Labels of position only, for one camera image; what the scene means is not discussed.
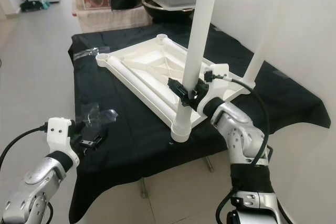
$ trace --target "black wire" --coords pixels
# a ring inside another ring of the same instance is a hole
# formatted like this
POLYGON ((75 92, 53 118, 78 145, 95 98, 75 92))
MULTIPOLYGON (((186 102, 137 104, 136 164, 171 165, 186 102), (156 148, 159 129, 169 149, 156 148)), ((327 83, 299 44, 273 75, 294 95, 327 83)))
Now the black wire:
POLYGON ((20 136, 16 137, 13 141, 11 141, 7 146, 6 148, 4 149, 4 151, 2 152, 1 156, 0 156, 0 170, 1 170, 1 166, 2 166, 2 163, 5 159, 5 156, 7 154, 7 152, 9 151, 9 149, 17 142, 19 141, 21 138, 23 138, 24 136, 26 135, 29 135, 30 133, 33 133, 33 132, 37 132, 37 131, 44 131, 45 130, 45 127, 46 125, 43 125, 43 126, 40 126, 38 128, 35 128, 35 129, 32 129, 30 131, 26 131, 25 133, 22 133, 20 136))
POLYGON ((293 224, 293 222, 289 219, 289 217, 287 216, 287 214, 285 213, 284 209, 282 208, 282 205, 280 204, 279 199, 277 199, 278 201, 278 208, 280 210, 280 213, 282 214, 282 216, 284 217, 284 219, 286 220, 286 222, 288 224, 293 224))
POLYGON ((222 202, 221 203, 219 203, 219 205, 218 205, 218 207, 217 207, 217 209, 216 209, 216 221, 217 221, 217 223, 218 224, 223 224, 222 223, 222 221, 221 221, 221 217, 220 217, 220 215, 221 215, 221 211, 222 211, 222 209, 223 209, 223 207, 225 206, 225 204, 229 201, 229 199, 236 193, 236 192, 238 192, 238 190, 239 190, 239 186, 236 186, 236 187, 233 187, 232 189, 231 189, 231 191, 225 196, 225 198, 222 200, 222 202))
POLYGON ((49 219, 48 219, 48 221, 47 221, 46 224, 50 224, 51 223, 51 220, 53 218, 52 216, 54 215, 54 209, 52 208, 52 205, 51 205, 50 202, 48 202, 48 207, 50 209, 50 215, 49 215, 49 219))
POLYGON ((268 141, 268 136, 269 136, 269 117, 268 117, 268 113, 267 113, 267 110, 266 110, 266 107, 265 107, 265 104, 264 104, 263 100, 261 99, 261 97, 258 95, 258 93, 255 90, 253 90, 248 85, 246 85, 245 83, 242 83, 238 80, 232 79, 232 82, 235 82, 235 83, 243 86, 244 88, 246 88, 248 91, 251 92, 251 94, 259 102, 261 110, 263 111, 263 114, 264 114, 264 117, 265 117, 265 122, 266 122, 266 132, 264 133, 265 136, 264 136, 263 142, 260 146, 260 149, 259 149, 257 155, 255 156, 255 158, 253 159, 253 161, 251 163, 251 165, 256 165, 258 160, 261 158, 263 152, 265 151, 266 146, 267 146, 267 141, 268 141))
POLYGON ((271 158, 272 158, 272 154, 273 154, 273 148, 269 145, 267 145, 267 148, 269 149, 269 152, 268 152, 268 162, 271 161, 271 158))

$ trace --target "table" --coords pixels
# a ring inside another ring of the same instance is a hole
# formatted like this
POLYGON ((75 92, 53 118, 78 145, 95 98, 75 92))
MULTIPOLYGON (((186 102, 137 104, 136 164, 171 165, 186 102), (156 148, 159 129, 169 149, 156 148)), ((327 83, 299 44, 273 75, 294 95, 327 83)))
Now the table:
MULTIPOLYGON (((107 125, 108 139, 77 168, 70 223, 79 221, 92 202, 113 186, 134 182, 226 149, 224 139, 209 119, 192 130, 187 142, 174 142, 170 129, 149 108, 111 72, 97 66, 96 50, 77 58, 77 53, 86 49, 116 51, 160 33, 187 47, 190 31, 191 23, 154 24, 72 37, 69 55, 74 68, 76 117, 81 115, 86 104, 92 103, 98 103, 100 110, 114 109, 119 116, 116 122, 107 125)), ((205 58, 214 63, 228 63, 231 72, 243 76, 252 56, 253 53, 236 39, 210 27, 205 58)), ((267 62, 256 78, 255 90, 269 112, 271 133, 299 122, 330 127, 323 102, 267 62)), ((252 96, 241 95, 233 103, 245 111, 257 127, 265 128, 260 107, 252 96)), ((90 132, 84 133, 84 137, 89 135, 90 132)))

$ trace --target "stool leg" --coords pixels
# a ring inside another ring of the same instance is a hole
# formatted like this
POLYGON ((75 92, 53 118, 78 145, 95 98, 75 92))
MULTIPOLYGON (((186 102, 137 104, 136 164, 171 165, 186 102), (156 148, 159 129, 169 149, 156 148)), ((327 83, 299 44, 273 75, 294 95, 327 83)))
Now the stool leg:
POLYGON ((214 168, 213 168, 213 166, 212 166, 212 164, 211 164, 211 161, 210 161, 210 159, 209 159, 208 156, 205 157, 205 162, 206 162, 206 165, 207 165, 209 171, 210 171, 211 173, 213 173, 213 172, 214 172, 214 168))
POLYGON ((143 199, 147 199, 148 198, 148 194, 147 194, 146 185, 145 185, 145 179, 144 178, 141 178, 141 198, 143 198, 143 199))

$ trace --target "white pole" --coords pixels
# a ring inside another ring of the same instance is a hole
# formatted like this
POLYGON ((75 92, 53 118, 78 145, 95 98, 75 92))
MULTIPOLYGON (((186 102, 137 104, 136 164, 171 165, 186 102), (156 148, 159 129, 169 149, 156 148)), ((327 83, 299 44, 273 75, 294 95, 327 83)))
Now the white pole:
MULTIPOLYGON (((195 88, 200 74, 203 54, 208 36, 209 25, 215 0, 196 0, 193 25, 191 28, 187 59, 183 74, 182 85, 189 91, 195 88)), ((192 109, 178 104, 177 114, 171 127, 171 136, 177 142, 188 140, 191 132, 192 109)))
POLYGON ((245 82, 247 85, 252 87, 254 86, 254 81, 258 75, 259 70, 261 69, 261 65, 263 65, 266 56, 270 52, 274 38, 279 33, 280 27, 284 23, 284 19, 291 3, 292 0, 279 0, 274 18, 267 27, 261 42, 244 74, 243 82, 245 82))

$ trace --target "robotic arm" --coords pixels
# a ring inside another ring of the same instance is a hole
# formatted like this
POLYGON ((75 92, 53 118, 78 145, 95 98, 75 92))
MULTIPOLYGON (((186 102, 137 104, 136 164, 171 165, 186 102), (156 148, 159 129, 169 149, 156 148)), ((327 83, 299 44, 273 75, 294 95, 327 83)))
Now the robotic arm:
POLYGON ((82 140, 78 133, 84 125, 64 118, 49 119, 47 143, 50 154, 25 175, 19 188, 10 196, 2 223, 41 223, 48 202, 66 178, 66 172, 76 168, 87 149, 95 150, 107 135, 104 131, 92 141, 82 140))
MULTIPOLYGON (((230 81, 227 74, 226 64, 211 65, 204 74, 206 82, 198 81, 191 99, 178 81, 169 79, 168 86, 181 98, 184 106, 189 105, 200 115, 211 118, 211 124, 226 141, 233 186, 230 200, 236 207, 228 213, 227 224, 281 224, 277 196, 270 182, 266 148, 257 163, 253 162, 262 148, 264 134, 254 127, 251 118, 242 110, 220 98, 224 95, 227 80, 230 81)), ((217 223, 222 223, 220 210, 221 207, 216 213, 217 223)))

